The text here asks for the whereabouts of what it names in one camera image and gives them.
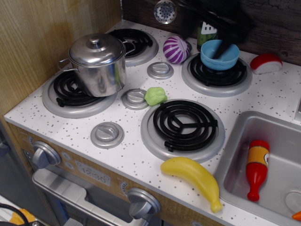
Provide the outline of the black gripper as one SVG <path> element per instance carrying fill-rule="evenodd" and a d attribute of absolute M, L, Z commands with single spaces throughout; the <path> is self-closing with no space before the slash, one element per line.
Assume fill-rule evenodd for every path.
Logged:
<path fill-rule="evenodd" d="M 213 56 L 218 59 L 231 42 L 245 42 L 253 29 L 253 19 L 243 9 L 239 0 L 181 0 L 183 11 L 181 37 L 187 39 L 198 25 L 205 21 L 220 33 L 222 40 Z"/>

